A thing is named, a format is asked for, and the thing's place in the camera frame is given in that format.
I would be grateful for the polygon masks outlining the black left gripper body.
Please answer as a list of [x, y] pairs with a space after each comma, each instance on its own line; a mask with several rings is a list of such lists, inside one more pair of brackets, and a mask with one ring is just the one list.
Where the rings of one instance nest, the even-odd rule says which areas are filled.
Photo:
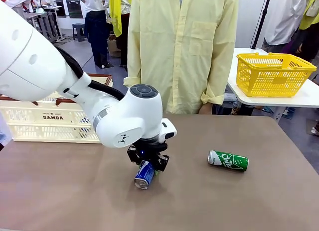
[[167, 143], [159, 143], [158, 141], [150, 143], [146, 140], [138, 140], [134, 143], [137, 149], [138, 156], [142, 160], [149, 161], [152, 165], [155, 165], [159, 156], [163, 156], [162, 152], [168, 148]]

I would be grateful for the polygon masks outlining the person's left hand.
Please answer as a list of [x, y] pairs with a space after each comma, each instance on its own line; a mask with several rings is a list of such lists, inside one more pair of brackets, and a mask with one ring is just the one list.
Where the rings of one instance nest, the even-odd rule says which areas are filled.
[[211, 115], [212, 114], [212, 108], [213, 108], [213, 104], [212, 103], [203, 104], [202, 107], [200, 108], [198, 114], [199, 115]]

